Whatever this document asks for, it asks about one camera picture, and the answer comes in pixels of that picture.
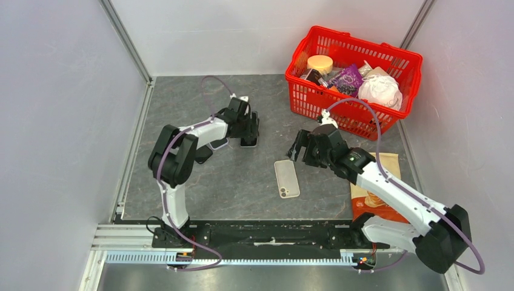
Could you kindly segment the black smartphone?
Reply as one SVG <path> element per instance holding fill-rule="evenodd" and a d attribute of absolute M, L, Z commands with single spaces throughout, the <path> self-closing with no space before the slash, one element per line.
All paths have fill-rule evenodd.
<path fill-rule="evenodd" d="M 257 143 L 258 143 L 258 138 L 253 138 L 253 139 L 241 138 L 240 139 L 240 146 L 243 148 L 256 147 Z"/>

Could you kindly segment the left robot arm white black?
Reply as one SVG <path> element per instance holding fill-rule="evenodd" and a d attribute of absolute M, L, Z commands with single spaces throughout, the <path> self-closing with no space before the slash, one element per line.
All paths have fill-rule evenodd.
<path fill-rule="evenodd" d="M 170 228 L 167 240 L 175 247 L 189 243 L 189 220 L 185 205 L 185 183 L 194 163 L 209 154 L 205 149 L 223 139 L 239 139 L 241 147 L 254 147 L 259 137 L 258 113 L 249 97 L 232 94 L 227 107 L 197 124 L 184 127 L 166 125 L 150 154 L 148 168 L 157 180 L 163 202 L 162 220 Z"/>

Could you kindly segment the lavender phone case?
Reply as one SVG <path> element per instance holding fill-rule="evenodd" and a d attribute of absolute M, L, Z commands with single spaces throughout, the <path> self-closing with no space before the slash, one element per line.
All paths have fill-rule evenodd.
<path fill-rule="evenodd" d="M 212 141 L 208 144 L 208 146 L 211 148 L 212 151 L 217 151 L 223 147 L 225 147 L 229 143 L 229 140 L 227 138 L 219 139 Z"/>

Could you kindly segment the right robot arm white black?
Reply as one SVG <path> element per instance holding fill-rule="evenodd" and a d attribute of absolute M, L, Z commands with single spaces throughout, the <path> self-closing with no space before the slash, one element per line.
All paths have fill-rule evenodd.
<path fill-rule="evenodd" d="M 457 204 L 447 207 L 410 187 L 386 170 L 378 156 L 349 147 L 333 125 L 300 130 L 287 157 L 296 161 L 302 149 L 303 163 L 330 169 L 337 177 L 372 192 L 406 219 L 398 222 L 373 213 L 360 215 L 350 231 L 354 246 L 378 243 L 397 247 L 415 254 L 436 273 L 446 273 L 466 250 L 476 251 L 464 208 Z"/>

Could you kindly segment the black phone case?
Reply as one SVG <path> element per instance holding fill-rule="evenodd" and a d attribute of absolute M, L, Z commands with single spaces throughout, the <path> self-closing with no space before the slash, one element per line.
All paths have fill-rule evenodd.
<path fill-rule="evenodd" d="M 198 164 L 205 163 L 213 155 L 213 150 L 208 146 L 204 145 L 196 150 L 195 162 Z"/>

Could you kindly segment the beige phone case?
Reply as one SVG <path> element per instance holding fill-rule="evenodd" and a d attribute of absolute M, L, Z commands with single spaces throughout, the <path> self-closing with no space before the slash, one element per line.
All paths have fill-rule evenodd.
<path fill-rule="evenodd" d="M 294 162 L 288 159 L 276 161 L 274 169 L 279 197 L 282 199 L 298 197 L 301 192 Z"/>

